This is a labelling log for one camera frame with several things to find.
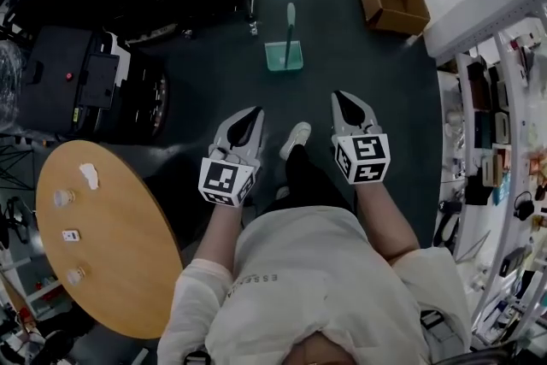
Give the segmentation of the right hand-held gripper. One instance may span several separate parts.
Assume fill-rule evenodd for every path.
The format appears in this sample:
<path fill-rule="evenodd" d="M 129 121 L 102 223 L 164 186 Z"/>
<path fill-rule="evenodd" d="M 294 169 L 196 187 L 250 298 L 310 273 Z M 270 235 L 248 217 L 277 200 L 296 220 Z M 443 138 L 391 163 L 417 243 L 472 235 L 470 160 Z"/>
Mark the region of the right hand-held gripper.
<path fill-rule="evenodd" d="M 353 135 L 334 140 L 334 159 L 343 176 L 350 185 L 382 182 L 391 153 L 372 107 L 346 91 L 333 92 L 331 104 L 334 132 Z"/>

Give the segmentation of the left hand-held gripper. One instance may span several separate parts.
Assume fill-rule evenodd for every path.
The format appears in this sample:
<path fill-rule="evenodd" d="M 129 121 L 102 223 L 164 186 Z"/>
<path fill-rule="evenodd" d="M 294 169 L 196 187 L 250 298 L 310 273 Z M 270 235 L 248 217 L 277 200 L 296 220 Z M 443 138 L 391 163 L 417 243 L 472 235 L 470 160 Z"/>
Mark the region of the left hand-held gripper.
<path fill-rule="evenodd" d="M 241 207 L 256 183 L 260 162 L 264 111 L 261 107 L 240 110 L 218 127 L 202 159 L 198 190 L 203 198 L 227 207 Z"/>

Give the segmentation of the green long-handled dustpan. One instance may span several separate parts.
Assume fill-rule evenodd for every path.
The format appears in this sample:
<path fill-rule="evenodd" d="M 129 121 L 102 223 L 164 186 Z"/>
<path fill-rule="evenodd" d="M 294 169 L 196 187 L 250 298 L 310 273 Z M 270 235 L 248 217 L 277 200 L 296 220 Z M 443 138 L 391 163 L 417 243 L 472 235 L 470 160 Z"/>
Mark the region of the green long-handled dustpan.
<path fill-rule="evenodd" d="M 270 72 L 295 72 L 303 69 L 301 43 L 293 37 L 296 25 L 296 7 L 287 4 L 287 31 L 284 41 L 264 44 L 266 61 Z"/>

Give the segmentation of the person's right forearm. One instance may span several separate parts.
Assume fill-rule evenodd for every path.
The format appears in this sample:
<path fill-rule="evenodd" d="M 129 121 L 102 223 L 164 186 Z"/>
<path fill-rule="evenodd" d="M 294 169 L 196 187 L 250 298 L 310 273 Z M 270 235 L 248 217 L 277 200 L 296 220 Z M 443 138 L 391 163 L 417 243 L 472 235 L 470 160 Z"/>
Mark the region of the person's right forearm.
<path fill-rule="evenodd" d="M 373 248 L 389 263 L 420 248 L 409 222 L 383 183 L 356 185 L 360 222 Z"/>

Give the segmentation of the person's left forearm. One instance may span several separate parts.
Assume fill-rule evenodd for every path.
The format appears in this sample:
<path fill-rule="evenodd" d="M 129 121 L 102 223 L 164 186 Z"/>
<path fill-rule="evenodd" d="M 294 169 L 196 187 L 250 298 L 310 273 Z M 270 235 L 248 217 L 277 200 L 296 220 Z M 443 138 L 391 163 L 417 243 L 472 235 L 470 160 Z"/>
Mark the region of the person's left forearm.
<path fill-rule="evenodd" d="M 216 204 L 194 258 L 218 263 L 232 272 L 242 214 L 242 206 Z"/>

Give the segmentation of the brown box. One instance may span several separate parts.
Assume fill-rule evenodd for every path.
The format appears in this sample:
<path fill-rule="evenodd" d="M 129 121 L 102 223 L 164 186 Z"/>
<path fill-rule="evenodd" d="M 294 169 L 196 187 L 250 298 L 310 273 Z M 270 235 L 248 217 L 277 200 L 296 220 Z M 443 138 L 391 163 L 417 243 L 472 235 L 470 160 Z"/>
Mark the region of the brown box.
<path fill-rule="evenodd" d="M 468 65 L 468 80 L 471 88 L 473 107 L 477 110 L 491 110 L 489 85 L 484 76 L 485 69 L 481 62 Z"/>

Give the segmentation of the dark blue box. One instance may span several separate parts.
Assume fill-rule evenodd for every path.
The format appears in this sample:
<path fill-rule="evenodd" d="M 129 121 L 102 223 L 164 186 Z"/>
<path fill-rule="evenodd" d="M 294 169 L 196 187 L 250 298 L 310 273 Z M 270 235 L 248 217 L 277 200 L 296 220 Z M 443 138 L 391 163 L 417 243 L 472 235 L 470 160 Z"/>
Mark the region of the dark blue box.
<path fill-rule="evenodd" d="M 474 147 L 490 149 L 492 147 L 491 114 L 485 111 L 474 112 Z"/>

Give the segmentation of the black bag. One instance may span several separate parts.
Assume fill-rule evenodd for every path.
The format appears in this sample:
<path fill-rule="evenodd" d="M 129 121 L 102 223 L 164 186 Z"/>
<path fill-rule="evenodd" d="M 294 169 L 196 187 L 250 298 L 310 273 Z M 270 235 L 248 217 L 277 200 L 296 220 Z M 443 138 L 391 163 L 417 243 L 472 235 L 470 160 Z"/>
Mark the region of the black bag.
<path fill-rule="evenodd" d="M 486 206 L 492 194 L 493 188 L 484 186 L 482 178 L 478 175 L 471 175 L 467 178 L 464 190 L 465 204 L 475 206 Z"/>

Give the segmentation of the teal box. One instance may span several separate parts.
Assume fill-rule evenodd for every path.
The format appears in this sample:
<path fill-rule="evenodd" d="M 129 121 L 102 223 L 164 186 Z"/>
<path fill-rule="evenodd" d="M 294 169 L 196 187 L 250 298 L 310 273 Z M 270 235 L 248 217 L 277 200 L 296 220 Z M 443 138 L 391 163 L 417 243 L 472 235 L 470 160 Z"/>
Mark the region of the teal box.
<path fill-rule="evenodd" d="M 506 174 L 500 186 L 495 187 L 492 192 L 492 199 L 495 205 L 499 205 L 509 194 L 510 177 Z"/>

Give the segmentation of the person's white shirt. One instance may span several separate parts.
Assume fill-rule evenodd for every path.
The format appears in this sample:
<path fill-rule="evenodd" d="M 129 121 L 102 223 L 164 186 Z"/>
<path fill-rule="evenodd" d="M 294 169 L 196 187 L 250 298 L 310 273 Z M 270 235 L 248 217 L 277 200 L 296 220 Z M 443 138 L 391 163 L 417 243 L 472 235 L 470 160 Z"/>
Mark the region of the person's white shirt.
<path fill-rule="evenodd" d="M 240 234 L 230 272 L 194 259 L 177 279 L 158 365 L 206 350 L 215 365 L 280 365 L 315 333 L 359 365 L 428 365 L 469 350 L 471 316 L 452 255 L 389 264 L 345 209 L 285 209 Z"/>

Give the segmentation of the white metal shelf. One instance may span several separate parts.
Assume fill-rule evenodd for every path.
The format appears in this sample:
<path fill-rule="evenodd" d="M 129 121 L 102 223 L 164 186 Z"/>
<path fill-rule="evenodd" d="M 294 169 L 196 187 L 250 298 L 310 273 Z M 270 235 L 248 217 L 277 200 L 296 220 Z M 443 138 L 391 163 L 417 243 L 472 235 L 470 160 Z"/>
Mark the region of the white metal shelf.
<path fill-rule="evenodd" d="M 445 116 L 462 130 L 461 212 L 453 256 L 471 312 L 472 346 L 547 338 L 547 0 L 463 0 L 425 35 L 438 65 L 454 62 L 462 111 Z M 474 147 L 468 65 L 481 62 L 491 95 L 492 147 Z M 466 205 L 467 178 L 482 178 L 483 156 L 499 154 L 509 194 L 495 205 Z M 514 217 L 515 198 L 534 212 Z"/>

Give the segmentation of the small clear cup upper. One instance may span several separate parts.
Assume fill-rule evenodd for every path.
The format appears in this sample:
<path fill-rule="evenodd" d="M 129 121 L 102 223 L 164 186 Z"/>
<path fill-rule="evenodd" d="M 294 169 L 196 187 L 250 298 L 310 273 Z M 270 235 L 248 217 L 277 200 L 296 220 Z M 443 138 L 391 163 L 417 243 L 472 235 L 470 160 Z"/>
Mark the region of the small clear cup upper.
<path fill-rule="evenodd" d="M 76 194 L 70 189 L 56 190 L 53 195 L 54 204 L 57 208 L 68 206 L 75 201 Z"/>

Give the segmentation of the black mobile machine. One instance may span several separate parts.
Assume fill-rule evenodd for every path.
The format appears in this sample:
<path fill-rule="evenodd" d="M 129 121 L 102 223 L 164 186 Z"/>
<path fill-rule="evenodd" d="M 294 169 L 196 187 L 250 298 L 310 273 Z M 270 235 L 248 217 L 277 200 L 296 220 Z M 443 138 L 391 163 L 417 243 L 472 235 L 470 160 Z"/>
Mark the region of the black mobile machine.
<path fill-rule="evenodd" d="M 22 75 L 17 121 L 59 138 L 148 144 L 168 110 L 168 78 L 115 34 L 44 26 Z"/>

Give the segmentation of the black headphones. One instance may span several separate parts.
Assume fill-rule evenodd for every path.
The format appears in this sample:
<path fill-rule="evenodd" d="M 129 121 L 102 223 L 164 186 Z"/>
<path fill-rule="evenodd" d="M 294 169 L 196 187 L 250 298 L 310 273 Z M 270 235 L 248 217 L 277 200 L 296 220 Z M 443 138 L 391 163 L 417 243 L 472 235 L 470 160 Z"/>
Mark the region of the black headphones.
<path fill-rule="evenodd" d="M 524 191 L 515 198 L 514 217 L 520 221 L 525 221 L 534 212 L 534 203 L 532 193 Z"/>

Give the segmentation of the clear plastic wrapped object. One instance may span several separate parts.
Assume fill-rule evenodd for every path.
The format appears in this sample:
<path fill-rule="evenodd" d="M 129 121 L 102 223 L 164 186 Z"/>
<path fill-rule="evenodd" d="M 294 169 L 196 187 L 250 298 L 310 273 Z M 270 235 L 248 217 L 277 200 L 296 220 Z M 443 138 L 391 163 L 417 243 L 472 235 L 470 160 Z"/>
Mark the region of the clear plastic wrapped object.
<path fill-rule="evenodd" d="M 12 128 L 19 113 L 21 76 L 25 63 L 17 44 L 0 40 L 0 133 Z"/>

